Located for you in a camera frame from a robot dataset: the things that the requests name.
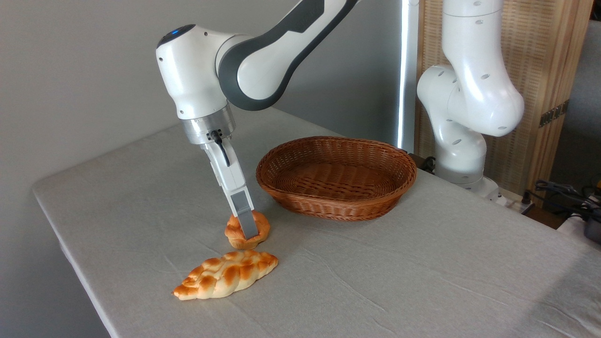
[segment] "small round bun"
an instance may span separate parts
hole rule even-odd
[[[234,217],[234,215],[230,216],[230,220],[227,222],[227,226],[225,227],[225,235],[230,241],[232,247],[239,250],[251,250],[256,248],[259,243],[267,239],[267,236],[269,236],[269,229],[271,228],[267,218],[256,210],[252,211],[252,217],[255,219],[259,234],[252,238],[246,239],[244,237],[244,233],[242,232],[242,226],[240,225],[238,217]]]

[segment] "basket rim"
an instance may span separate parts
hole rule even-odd
[[[366,197],[366,198],[356,198],[353,200],[343,200],[343,199],[333,198],[333,197],[324,197],[324,196],[319,196],[319,195],[314,195],[314,194],[301,194],[298,192],[282,190],[282,189],[278,189],[278,188],[266,183],[263,180],[262,175],[261,175],[262,166],[264,166],[265,163],[267,163],[269,160],[271,160],[278,152],[280,152],[296,143],[308,142],[308,141],[312,141],[312,140],[327,140],[327,139],[348,141],[351,143],[367,143],[367,144],[372,144],[374,146],[385,147],[388,150],[398,152],[403,158],[408,159],[408,161],[406,161],[406,163],[409,164],[409,169],[411,169],[413,171],[413,175],[409,175],[408,180],[405,181],[404,184],[402,184],[395,190],[390,191],[384,195],[377,195],[375,197]],[[258,184],[265,191],[269,192],[270,195],[272,195],[271,192],[274,192],[277,194],[286,195],[286,197],[299,197],[299,198],[309,199],[309,200],[314,201],[315,203],[320,203],[320,202],[323,203],[325,201],[328,201],[328,202],[344,203],[348,206],[351,206],[353,204],[365,205],[366,202],[369,204],[379,204],[380,201],[388,201],[388,200],[392,200],[394,198],[400,198],[415,183],[415,180],[417,177],[417,166],[415,164],[415,161],[413,161],[413,159],[409,156],[409,154],[405,150],[395,147],[386,142],[381,142],[381,141],[376,141],[376,140],[368,140],[368,139],[363,139],[363,138],[348,138],[348,137],[340,137],[340,136],[319,136],[319,135],[317,135],[317,136],[298,138],[295,140],[284,142],[284,143],[274,147],[272,150],[267,152],[263,156],[263,158],[261,158],[261,160],[259,161],[259,163],[257,165],[257,170],[256,170],[255,175],[256,175]]]

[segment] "gray wall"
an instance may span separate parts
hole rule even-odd
[[[580,190],[601,179],[601,22],[590,21],[551,181]]]
[[[257,35],[296,1],[0,0],[0,337],[107,336],[31,185],[178,123],[154,60],[163,34]],[[394,142],[397,32],[397,1],[363,0],[277,107]]]

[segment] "oval basket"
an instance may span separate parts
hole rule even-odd
[[[284,143],[257,166],[257,181],[284,208],[339,221],[365,221],[394,208],[413,185],[411,157],[390,144],[344,137]]]

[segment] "pastry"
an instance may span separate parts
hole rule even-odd
[[[252,217],[255,219],[259,234],[246,239],[242,232],[242,226],[240,225],[238,217],[234,217],[234,215],[230,216],[230,220],[225,227],[225,235],[230,240],[232,247],[240,250],[250,250],[256,248],[259,243],[267,239],[269,229],[271,228],[267,218],[256,210],[252,211]]]
[[[269,253],[233,251],[221,258],[205,260],[172,293],[183,301],[226,297],[246,289],[277,264],[278,259]]]

